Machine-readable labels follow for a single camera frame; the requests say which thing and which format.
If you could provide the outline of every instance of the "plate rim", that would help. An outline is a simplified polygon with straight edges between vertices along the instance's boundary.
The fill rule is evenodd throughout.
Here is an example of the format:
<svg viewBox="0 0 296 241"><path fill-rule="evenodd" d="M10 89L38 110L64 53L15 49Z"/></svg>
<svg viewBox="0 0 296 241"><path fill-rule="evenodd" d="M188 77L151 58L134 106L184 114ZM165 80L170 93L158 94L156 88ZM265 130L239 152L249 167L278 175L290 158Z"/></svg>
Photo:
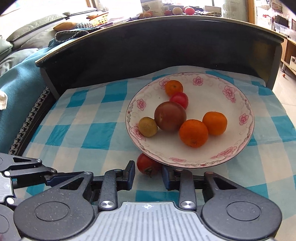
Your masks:
<svg viewBox="0 0 296 241"><path fill-rule="evenodd" d="M211 76L213 76L213 77L215 77L215 78L218 78L218 79L221 79L221 80L223 80L223 82L226 82L227 84L230 84L231 86L234 86L236 89L238 89L239 90L239 94L240 94L240 96L242 97L242 99L245 101L245 104L248 106L249 105L249 108L247 107L247 109L249 109L250 110L250 114L251 114L251 116L253 117L252 118L252 122L251 122L251 124L250 124L250 127L249 127L249 132L250 132L250 136L247 136L246 138L247 138L247 140L244 140L244 142L243 143L241 143L239 146L238 146L238 150L237 150L237 152L234 154L234 155L232 155L232 156L226 156L226 157L224 157L222 160L216 160L216 161L214 161L214 163L212 163L212 164L210 164L210 165L202 165L201 164L201 166L193 166L193 165L190 165L190 164L181 164L181 163L178 163L178 162L176 162L175 163L175 165L172 165L171 163L168 163L168 162L165 162L162 158L160 158L160 157L158 157L159 159L161 159L162 161L159 161L159 160L157 160L157 159L155 159L155 158L153 158L152 156L150 156L150 155L148 155L147 154L147 151L150 153L150 154L152 154L149 150L147 150L147 149L145 149L144 147L140 147L141 146L141 143L139 142L139 145L137 144L137 143L135 143L135 141L133 140L133 138L131 137L131 134L129 133L129 131L128 131L128 126L127 126L127 123L129 123L130 122L130 120L128 121L127 120L127 118L128 118L128 114L129 114L129 118L130 118L130 116L131 116L131 114L130 114L130 112L132 111L132 110L129 110L129 108L130 108L130 105L132 104L132 108L133 108L133 103L132 102L135 102L136 101L136 99L135 99L135 96L140 92L140 91L142 91L144 88L147 88L147 86L148 85L150 85L152 82L154 82L154 81L156 81L156 80L159 80L159 79L161 79L161 78L165 78L165 77L167 77L167 76L172 76L172 75L174 75L174 74L182 74L182 73L193 73L193 74L205 74L205 75L211 75ZM255 117L254 117L254 112L253 112L253 109L252 109L252 106L251 106L251 103L249 102L249 100L248 100L248 98L246 97L246 95L237 87L237 86L235 86L234 84L232 84L232 83L230 83L229 81L227 81L227 80L225 80L225 79L223 79L223 78L220 78L220 77L218 77L218 76L215 76L215 75L212 75L212 74L207 74L207 73L201 73L201 72L180 72L180 73L172 73L172 74L167 74L167 75L165 75L165 76L161 76L161 77L159 77L159 78L157 78L157 79L155 79L155 80L151 80L151 82L149 82L148 84L146 84L144 87L142 87L134 96L133 96L133 98L131 99L131 101L129 102L129 104L128 104L128 107L127 107L127 109L126 109L126 114L125 114L125 124L126 124L126 131L127 131L127 133L128 133L128 136L130 137L130 139L132 140L132 142L135 144L135 146L139 149L139 150L141 150L142 151L142 153L144 153L146 156L148 156L148 157L150 157L151 159L153 159L153 160L155 160L155 161L157 161L157 162L159 162L159 163L161 163L161 164L163 164L163 165L167 165L167 166L171 166L171 167L177 167L177 168L183 168L183 169L198 169L198 168L209 168L209 167L214 167L214 166L217 166L217 165L220 165L220 164L223 164L223 163L225 163L225 162L227 162L227 161L229 161L229 160L231 160L232 158L234 158L234 157L236 157L239 153L241 153L241 151L248 145L248 143L250 142L250 140L251 140L251 138L252 138L252 135L253 135L253 132L254 132L254 129L255 129Z"/></svg>

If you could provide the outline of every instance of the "black headboard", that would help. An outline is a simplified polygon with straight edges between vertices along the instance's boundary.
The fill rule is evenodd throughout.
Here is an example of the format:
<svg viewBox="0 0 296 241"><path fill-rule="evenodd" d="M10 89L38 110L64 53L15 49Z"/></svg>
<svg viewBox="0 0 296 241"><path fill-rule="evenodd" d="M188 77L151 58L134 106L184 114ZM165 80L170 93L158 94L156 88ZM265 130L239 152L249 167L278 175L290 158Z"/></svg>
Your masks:
<svg viewBox="0 0 296 241"><path fill-rule="evenodd" d="M88 34L38 60L55 96L76 88L143 76L171 66L250 74L272 88L283 37L258 26L216 17L166 16Z"/></svg>

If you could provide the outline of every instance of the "triangular cutout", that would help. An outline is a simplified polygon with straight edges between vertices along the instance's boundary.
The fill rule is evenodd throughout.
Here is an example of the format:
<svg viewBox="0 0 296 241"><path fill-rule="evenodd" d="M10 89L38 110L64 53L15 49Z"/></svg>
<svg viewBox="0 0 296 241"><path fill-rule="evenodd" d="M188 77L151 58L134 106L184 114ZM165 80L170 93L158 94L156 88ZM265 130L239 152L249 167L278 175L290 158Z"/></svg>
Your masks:
<svg viewBox="0 0 296 241"><path fill-rule="evenodd" d="M214 181L220 190L236 189L235 186L231 185L227 181L224 181L218 177L214 177Z"/></svg>
<svg viewBox="0 0 296 241"><path fill-rule="evenodd" d="M60 187L60 189L65 189L65 190L77 190L79 186L81 185L84 177L80 177L75 179L74 181Z"/></svg>

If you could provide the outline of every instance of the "pink flower pattern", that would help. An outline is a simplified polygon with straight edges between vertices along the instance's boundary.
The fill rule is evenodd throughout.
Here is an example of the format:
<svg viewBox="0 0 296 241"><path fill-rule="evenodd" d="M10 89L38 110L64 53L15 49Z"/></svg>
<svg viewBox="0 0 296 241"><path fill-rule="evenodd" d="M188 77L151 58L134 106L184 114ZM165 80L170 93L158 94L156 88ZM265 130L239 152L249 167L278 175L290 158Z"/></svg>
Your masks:
<svg viewBox="0 0 296 241"><path fill-rule="evenodd" d="M223 156L231 156L236 149L237 149L236 146L233 146L233 147L231 146L227 148L225 151L220 152L218 155L212 156L211 159L223 157Z"/></svg>
<svg viewBox="0 0 296 241"><path fill-rule="evenodd" d="M233 87L230 87L229 85L224 87L223 94L226 96L227 99L229 99L232 103L235 103L235 89Z"/></svg>
<svg viewBox="0 0 296 241"><path fill-rule="evenodd" d="M175 157L171 157L169 159L172 160L172 161L175 161L175 162L186 162L185 159L179 159L179 158L175 158Z"/></svg>
<svg viewBox="0 0 296 241"><path fill-rule="evenodd" d="M143 111L146 107L146 102L143 99L137 100L137 107Z"/></svg>
<svg viewBox="0 0 296 241"><path fill-rule="evenodd" d="M243 124L247 123L249 116L246 114L242 114L239 117L239 124L242 126Z"/></svg>
<svg viewBox="0 0 296 241"><path fill-rule="evenodd" d="M134 133L137 139L146 141L146 138L140 133L138 126L132 127L131 132Z"/></svg>
<svg viewBox="0 0 296 241"><path fill-rule="evenodd" d="M160 82L159 82L159 85L160 85L160 87L164 90L165 89L165 85L166 85L166 83L167 82L169 82L170 81L170 79L169 78L164 78L164 79L162 79Z"/></svg>
<svg viewBox="0 0 296 241"><path fill-rule="evenodd" d="M193 79L193 85L201 86L203 84L203 78L197 76Z"/></svg>

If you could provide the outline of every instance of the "gray ribbed plate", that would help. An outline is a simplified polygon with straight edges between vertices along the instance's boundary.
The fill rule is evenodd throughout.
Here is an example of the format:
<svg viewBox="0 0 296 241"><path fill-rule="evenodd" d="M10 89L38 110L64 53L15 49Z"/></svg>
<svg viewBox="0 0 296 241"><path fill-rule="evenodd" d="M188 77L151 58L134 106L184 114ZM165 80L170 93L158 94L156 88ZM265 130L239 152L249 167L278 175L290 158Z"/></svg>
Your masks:
<svg viewBox="0 0 296 241"><path fill-rule="evenodd" d="M172 202L124 202L116 210L101 212L86 232L69 239L103 240L226 241L209 232L194 212L181 211Z"/></svg>
<svg viewBox="0 0 296 241"><path fill-rule="evenodd" d="M11 179L0 172L0 203L3 203L8 196L12 196Z"/></svg>

